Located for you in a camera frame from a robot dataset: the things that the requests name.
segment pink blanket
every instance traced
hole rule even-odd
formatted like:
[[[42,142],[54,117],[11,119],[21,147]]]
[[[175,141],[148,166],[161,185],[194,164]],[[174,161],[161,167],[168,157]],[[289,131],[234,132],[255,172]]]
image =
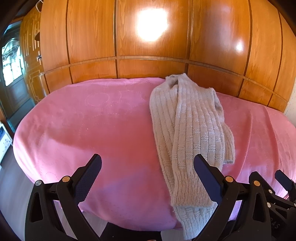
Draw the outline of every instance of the pink blanket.
[[[22,120],[14,154],[32,180],[59,181],[94,153],[102,169],[80,208],[124,228],[179,228],[155,146],[149,97],[160,78],[91,80],[59,89]],[[296,180],[296,130],[280,112],[219,94],[236,160],[223,174],[248,182],[258,171],[280,196],[281,169]]]

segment window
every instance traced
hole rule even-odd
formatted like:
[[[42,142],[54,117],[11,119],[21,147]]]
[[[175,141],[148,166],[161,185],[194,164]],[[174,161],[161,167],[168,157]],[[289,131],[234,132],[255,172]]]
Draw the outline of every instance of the window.
[[[11,39],[2,48],[3,75],[8,86],[22,75],[20,44],[17,39]]]

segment ribbed knit fabric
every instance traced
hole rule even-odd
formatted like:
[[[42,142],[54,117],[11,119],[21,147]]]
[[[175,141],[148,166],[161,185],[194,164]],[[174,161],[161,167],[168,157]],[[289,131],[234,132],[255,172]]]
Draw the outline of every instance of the ribbed knit fabric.
[[[171,205],[188,240],[199,234],[215,209],[193,159],[200,153],[221,170],[224,163],[234,162],[234,138],[215,90],[199,87],[186,74],[166,77],[152,91],[150,112]]]

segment gold screw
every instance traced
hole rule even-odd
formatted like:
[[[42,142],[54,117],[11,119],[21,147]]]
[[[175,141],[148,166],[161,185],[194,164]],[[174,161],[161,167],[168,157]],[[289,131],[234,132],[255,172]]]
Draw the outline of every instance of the gold screw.
[[[62,181],[63,182],[69,182],[70,181],[70,177],[69,176],[65,176],[65,177],[63,177],[63,179],[62,179]]]
[[[227,182],[229,182],[229,183],[233,182],[233,178],[230,177],[230,176],[227,176],[227,177],[225,178],[225,180],[226,180]]]
[[[254,181],[254,185],[257,186],[257,187],[259,187],[260,186],[260,182]]]

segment wood grain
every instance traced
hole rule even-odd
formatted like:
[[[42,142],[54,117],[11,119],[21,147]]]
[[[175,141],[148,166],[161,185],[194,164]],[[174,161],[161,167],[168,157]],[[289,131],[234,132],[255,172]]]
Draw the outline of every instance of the wood grain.
[[[268,107],[279,110],[280,112],[284,112],[287,104],[288,104],[288,101],[282,98],[279,98],[276,95],[272,95]]]
[[[41,86],[42,86],[43,95],[44,95],[44,96],[49,95],[50,92],[49,92],[49,89],[48,89],[48,87],[47,87],[47,83],[46,83],[45,75],[40,74],[40,75],[39,75],[39,79],[40,79],[40,83],[41,83]]]
[[[202,66],[189,65],[188,77],[204,88],[214,88],[217,92],[237,96],[242,78]]]
[[[119,56],[151,55],[185,58],[189,1],[118,0],[118,2],[117,54]],[[168,28],[156,41],[145,41],[137,33],[139,15],[145,9],[163,9],[167,13]]]
[[[69,0],[67,40],[70,63],[115,56],[114,0]]]
[[[5,123],[6,122],[6,117],[5,117],[5,115],[4,115],[1,107],[0,107],[0,121],[2,123]]]
[[[244,80],[239,98],[267,106],[271,95],[268,90]]]
[[[274,92],[288,101],[296,77],[296,37],[282,15],[281,24],[283,28],[283,54]]]
[[[277,9],[266,0],[250,0],[253,28],[246,77],[273,90],[281,59],[281,24]]]
[[[45,75],[45,78],[50,93],[66,85],[72,84],[69,68],[59,69],[54,72],[50,72]]]
[[[67,0],[44,0],[40,44],[44,71],[69,64],[66,40]]]
[[[182,74],[185,63],[146,60],[146,59],[120,59],[118,61],[119,78],[143,78],[159,77],[165,78],[172,74]]]
[[[20,50],[24,61],[24,79],[28,91],[35,104],[44,98],[43,89],[39,80],[39,74],[44,71],[40,42],[35,40],[35,35],[40,30],[41,13],[34,7],[24,17],[20,26]]]
[[[116,79],[115,60],[76,65],[70,67],[70,70],[73,83],[102,78]]]
[[[194,0],[190,60],[244,74],[250,43],[248,0]]]

